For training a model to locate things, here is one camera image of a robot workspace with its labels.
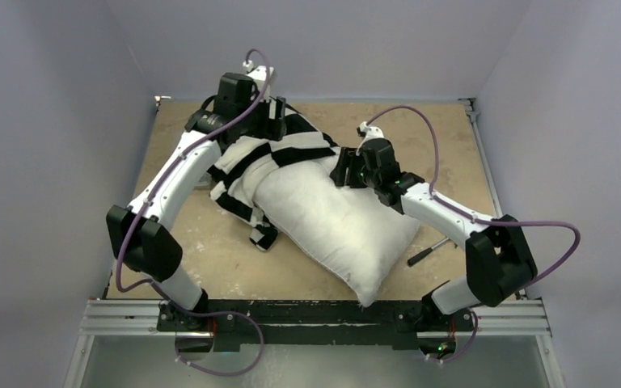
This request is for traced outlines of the black white checkered pillowcase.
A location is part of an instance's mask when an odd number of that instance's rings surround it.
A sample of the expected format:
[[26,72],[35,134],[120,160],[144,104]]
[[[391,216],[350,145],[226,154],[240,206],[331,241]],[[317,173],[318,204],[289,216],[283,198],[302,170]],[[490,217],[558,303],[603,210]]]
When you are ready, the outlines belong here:
[[282,167],[335,156],[339,150],[329,135],[289,105],[284,122],[287,134],[280,141],[243,136],[208,169],[214,182],[210,199],[251,226],[249,241],[262,251],[275,243],[278,229],[254,203],[256,189]]

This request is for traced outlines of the white pillow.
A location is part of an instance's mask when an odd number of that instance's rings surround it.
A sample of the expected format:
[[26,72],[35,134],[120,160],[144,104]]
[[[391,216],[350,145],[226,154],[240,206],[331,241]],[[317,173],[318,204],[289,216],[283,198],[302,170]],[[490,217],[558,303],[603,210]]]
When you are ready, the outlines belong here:
[[335,157],[296,162],[269,172],[253,203],[294,244],[341,279],[368,307],[406,252],[420,222],[383,205],[369,188],[338,188]]

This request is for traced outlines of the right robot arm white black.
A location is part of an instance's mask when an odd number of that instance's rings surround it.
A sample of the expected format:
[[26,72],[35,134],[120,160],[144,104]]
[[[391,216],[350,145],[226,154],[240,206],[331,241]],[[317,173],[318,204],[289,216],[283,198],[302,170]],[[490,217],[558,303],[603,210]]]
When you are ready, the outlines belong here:
[[385,206],[432,226],[465,251],[464,276],[422,299],[421,317],[428,327],[440,329],[454,313],[472,306],[498,306],[538,275],[515,218],[495,219],[447,201],[422,177],[402,171],[384,138],[341,148],[330,177],[338,187],[373,189]]

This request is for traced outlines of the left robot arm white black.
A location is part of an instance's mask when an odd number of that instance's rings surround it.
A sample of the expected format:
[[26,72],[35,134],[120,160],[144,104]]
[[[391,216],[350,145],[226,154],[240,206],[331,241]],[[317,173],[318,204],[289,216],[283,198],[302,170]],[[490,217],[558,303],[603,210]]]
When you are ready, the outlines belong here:
[[182,265],[183,249],[171,228],[198,181],[229,145],[241,136],[282,136],[281,114],[270,115],[275,77],[275,69],[265,65],[221,76],[217,94],[188,118],[159,173],[128,205],[113,205],[106,215],[116,271],[144,275],[179,307],[177,319],[190,331],[208,322],[208,295]]

